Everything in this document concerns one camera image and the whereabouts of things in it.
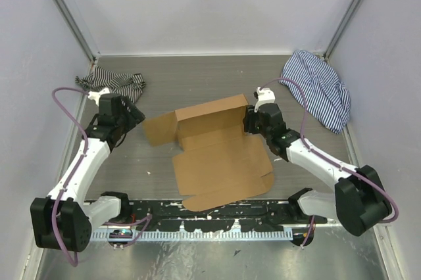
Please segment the brown cardboard box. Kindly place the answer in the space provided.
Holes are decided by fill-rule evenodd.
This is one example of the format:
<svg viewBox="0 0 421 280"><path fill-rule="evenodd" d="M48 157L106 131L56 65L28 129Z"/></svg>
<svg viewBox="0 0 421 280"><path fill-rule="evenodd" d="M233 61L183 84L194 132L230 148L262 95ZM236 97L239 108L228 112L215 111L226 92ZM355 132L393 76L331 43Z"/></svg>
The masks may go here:
<svg viewBox="0 0 421 280"><path fill-rule="evenodd" d="M269 192L273 166L261 136L244 132L248 101L243 94L180 108L146 119L153 147L177 142L172 163L182 204L192 212Z"/></svg>

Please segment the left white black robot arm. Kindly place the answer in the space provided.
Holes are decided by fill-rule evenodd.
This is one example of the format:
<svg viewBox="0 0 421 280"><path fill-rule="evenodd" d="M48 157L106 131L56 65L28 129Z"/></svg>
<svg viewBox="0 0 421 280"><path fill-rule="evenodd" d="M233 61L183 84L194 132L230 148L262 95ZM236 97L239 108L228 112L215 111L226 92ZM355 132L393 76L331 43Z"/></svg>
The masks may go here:
<svg viewBox="0 0 421 280"><path fill-rule="evenodd" d="M127 224L132 206L126 193L105 192L89 205L85 199L98 170L127 134L145 119L129 98L108 88L90 91L88 99L98 107L89 126L82 130L76 156L56 186L30 205L37 247L82 252L91 232L108 222Z"/></svg>

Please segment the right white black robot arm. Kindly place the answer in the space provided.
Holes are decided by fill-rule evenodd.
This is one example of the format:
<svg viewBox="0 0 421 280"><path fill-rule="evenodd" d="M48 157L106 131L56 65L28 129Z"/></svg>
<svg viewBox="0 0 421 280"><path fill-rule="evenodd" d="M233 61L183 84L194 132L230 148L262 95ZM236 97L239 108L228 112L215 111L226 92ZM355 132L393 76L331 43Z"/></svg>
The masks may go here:
<svg viewBox="0 0 421 280"><path fill-rule="evenodd" d="M243 125L245 132L263 136L276 156L302 167L332 189L327 194L304 188L290 196L289 215L295 223L320 216L337 220L350 234L360 236L391 215L391 201L375 169L358 168L321 151L286 126L278 105L248 105Z"/></svg>

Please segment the black white striped cloth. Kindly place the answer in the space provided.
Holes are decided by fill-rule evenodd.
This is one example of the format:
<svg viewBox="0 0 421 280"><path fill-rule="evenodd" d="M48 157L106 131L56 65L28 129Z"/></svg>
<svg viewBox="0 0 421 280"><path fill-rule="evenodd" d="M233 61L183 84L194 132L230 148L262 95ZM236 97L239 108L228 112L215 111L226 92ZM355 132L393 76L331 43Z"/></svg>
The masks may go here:
<svg viewBox="0 0 421 280"><path fill-rule="evenodd" d="M141 73L117 73L101 66L94 66L85 77L76 76L75 83L85 91L100 92L108 88L111 93L125 96L133 103L139 100L146 86Z"/></svg>

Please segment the blue white striped cloth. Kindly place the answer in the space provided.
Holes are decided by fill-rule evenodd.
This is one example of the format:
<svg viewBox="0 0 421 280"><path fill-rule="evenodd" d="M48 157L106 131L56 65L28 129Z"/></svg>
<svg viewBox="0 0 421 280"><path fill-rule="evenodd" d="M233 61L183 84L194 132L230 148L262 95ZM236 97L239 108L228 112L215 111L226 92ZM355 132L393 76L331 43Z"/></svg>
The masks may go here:
<svg viewBox="0 0 421 280"><path fill-rule="evenodd" d="M339 134L347 125L351 97L335 70L320 57L295 51L285 63L280 83L326 129Z"/></svg>

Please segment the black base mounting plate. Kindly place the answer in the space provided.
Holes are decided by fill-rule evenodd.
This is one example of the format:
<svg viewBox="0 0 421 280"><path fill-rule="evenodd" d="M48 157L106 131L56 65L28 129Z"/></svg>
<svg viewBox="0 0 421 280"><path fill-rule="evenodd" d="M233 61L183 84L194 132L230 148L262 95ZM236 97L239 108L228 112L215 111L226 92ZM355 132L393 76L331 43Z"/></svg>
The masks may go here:
<svg viewBox="0 0 421 280"><path fill-rule="evenodd" d="M164 232L227 232L235 223L242 233L283 231L286 225L308 225L311 220L286 200L249 199L199 212L188 210L180 200L131 200L128 215L111 222L134 223L148 215L152 218L146 230Z"/></svg>

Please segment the aluminium front rail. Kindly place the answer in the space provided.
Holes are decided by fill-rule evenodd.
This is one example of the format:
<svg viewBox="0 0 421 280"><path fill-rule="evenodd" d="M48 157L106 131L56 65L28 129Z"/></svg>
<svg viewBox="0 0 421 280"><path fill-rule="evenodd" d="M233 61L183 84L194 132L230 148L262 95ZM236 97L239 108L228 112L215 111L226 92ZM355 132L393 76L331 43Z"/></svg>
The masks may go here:
<svg viewBox="0 0 421 280"><path fill-rule="evenodd" d="M112 212L107 203L97 201L88 206L81 206L74 201L59 201L48 198L36 198L30 206L34 227L51 227L53 219L66 225L89 224L98 227L106 222Z"/></svg>

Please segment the left aluminium frame post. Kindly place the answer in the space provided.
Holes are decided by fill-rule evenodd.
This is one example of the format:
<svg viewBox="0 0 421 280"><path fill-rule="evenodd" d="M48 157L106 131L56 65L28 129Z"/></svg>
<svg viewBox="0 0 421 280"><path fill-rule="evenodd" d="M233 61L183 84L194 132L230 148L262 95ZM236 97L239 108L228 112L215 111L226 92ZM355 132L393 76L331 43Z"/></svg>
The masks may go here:
<svg viewBox="0 0 421 280"><path fill-rule="evenodd" d="M85 35L82 33L77 21L75 20L71 10L69 9L65 0L53 0L56 4L59 12L61 13L64 21L66 22L67 26L69 27L72 35L78 42L79 46L82 48L82 51L88 57L91 62L95 62L97 60L97 55L93 52L89 43L86 40Z"/></svg>

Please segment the aluminium frame post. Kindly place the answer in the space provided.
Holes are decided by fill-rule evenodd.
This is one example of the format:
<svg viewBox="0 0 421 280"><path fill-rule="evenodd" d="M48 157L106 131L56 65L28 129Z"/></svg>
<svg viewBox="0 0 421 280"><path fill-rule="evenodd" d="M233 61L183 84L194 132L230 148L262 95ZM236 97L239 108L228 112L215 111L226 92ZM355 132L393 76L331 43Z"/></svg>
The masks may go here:
<svg viewBox="0 0 421 280"><path fill-rule="evenodd" d="M89 43L86 40L85 35L82 33L77 21L75 20L71 10L69 9L65 0L53 0L56 4L59 12L61 13L64 21L66 22L67 26L69 27L72 35L78 42L79 46L82 48L82 51L88 57L91 62L95 62L97 60L97 55L93 52Z"/></svg>
<svg viewBox="0 0 421 280"><path fill-rule="evenodd" d="M329 58L332 56L333 52L335 51L335 48L337 47L348 25L350 24L352 18L358 11L363 1L364 0L351 0L349 6L347 7L347 10L345 11L345 14L343 15L338 27L336 28L336 31L330 43L328 44L326 52L323 54L324 60L329 60Z"/></svg>

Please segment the right aluminium frame post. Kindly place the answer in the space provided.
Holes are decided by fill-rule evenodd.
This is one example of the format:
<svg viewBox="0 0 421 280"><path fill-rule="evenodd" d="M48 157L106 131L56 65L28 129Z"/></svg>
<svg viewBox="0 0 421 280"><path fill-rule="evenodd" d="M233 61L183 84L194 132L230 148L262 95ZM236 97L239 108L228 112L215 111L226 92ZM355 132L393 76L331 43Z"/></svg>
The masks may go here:
<svg viewBox="0 0 421 280"><path fill-rule="evenodd" d="M332 56L333 52L335 51L335 48L337 47L348 25L350 24L352 18L358 11L363 1L364 0L351 0L349 6L347 7L347 10L345 11L345 14L343 15L338 27L336 28L336 31L330 43L328 44L326 52L323 54L324 60L329 60L329 58Z"/></svg>

